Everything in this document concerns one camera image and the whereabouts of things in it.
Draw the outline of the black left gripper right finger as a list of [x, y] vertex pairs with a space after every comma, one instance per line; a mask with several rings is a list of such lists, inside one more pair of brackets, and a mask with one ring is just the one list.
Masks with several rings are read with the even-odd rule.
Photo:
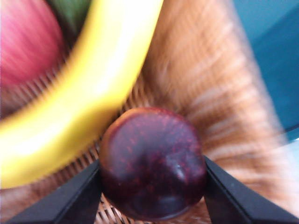
[[213, 224], [297, 224], [299, 218], [254, 192], [208, 157], [204, 194]]

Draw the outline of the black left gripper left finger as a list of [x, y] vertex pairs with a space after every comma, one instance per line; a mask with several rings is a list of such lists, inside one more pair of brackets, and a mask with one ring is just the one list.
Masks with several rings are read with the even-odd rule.
[[52, 177], [1, 190], [2, 224], [92, 224], [100, 203], [99, 162], [59, 186]]

